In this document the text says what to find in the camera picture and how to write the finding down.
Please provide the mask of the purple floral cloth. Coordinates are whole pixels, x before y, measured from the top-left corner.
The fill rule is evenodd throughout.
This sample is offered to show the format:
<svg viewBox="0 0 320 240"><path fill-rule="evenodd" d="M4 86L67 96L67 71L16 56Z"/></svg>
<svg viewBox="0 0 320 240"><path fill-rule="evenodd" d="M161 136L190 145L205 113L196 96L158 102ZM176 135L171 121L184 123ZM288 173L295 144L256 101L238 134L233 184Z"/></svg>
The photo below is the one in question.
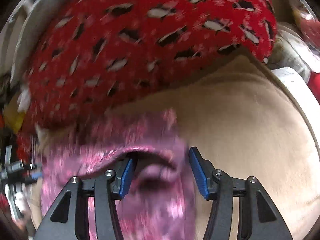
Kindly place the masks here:
<svg viewBox="0 0 320 240"><path fill-rule="evenodd" d="M42 213L69 178L95 177L130 153L137 168L129 193L116 202L124 238L194 238L193 175L174 110L112 114L37 133L43 154Z"/></svg>

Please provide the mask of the doll with red clothes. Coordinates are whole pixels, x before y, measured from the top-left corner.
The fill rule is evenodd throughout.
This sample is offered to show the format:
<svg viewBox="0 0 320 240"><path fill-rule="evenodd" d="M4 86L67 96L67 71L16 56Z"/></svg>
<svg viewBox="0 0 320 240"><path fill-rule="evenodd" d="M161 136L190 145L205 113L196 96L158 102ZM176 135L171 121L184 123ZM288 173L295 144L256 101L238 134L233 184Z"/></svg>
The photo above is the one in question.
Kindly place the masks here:
<svg viewBox="0 0 320 240"><path fill-rule="evenodd" d="M306 41L319 50L319 20L300 8L293 7L293 16Z"/></svg>

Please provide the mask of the beige fleece blanket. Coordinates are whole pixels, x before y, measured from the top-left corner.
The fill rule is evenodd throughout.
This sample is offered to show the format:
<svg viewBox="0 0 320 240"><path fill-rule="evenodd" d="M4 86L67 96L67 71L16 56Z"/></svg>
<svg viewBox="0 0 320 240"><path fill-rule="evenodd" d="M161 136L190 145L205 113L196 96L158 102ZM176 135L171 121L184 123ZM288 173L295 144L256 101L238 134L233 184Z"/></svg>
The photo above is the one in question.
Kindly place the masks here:
<svg viewBox="0 0 320 240"><path fill-rule="evenodd" d="M256 176L280 211L293 239L319 229L319 151L295 136L280 115L286 96L266 67L240 55L193 83L124 104L109 115L172 109L187 149L230 176ZM195 191L195 236L205 231L210 204Z"/></svg>

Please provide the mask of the red pillow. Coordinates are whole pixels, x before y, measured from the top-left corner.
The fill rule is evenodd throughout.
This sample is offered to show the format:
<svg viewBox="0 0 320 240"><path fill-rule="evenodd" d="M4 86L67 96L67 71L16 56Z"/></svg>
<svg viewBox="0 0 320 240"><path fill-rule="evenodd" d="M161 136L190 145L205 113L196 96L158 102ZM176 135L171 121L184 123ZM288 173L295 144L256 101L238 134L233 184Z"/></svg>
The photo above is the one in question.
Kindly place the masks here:
<svg viewBox="0 0 320 240"><path fill-rule="evenodd" d="M312 72L308 81L308 87L320 103L320 74Z"/></svg>

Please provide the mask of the red penguin pattern blanket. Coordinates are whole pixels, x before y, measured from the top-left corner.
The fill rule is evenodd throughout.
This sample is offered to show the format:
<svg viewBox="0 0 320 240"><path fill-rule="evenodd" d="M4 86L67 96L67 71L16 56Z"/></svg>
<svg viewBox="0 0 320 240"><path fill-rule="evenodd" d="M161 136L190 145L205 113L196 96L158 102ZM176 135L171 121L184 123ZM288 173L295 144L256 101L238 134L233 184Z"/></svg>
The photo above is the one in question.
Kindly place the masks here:
<svg viewBox="0 0 320 240"><path fill-rule="evenodd" d="M271 0L69 0L31 54L18 139L46 129L108 138L124 124L109 110L216 57L246 47L267 62L276 27Z"/></svg>

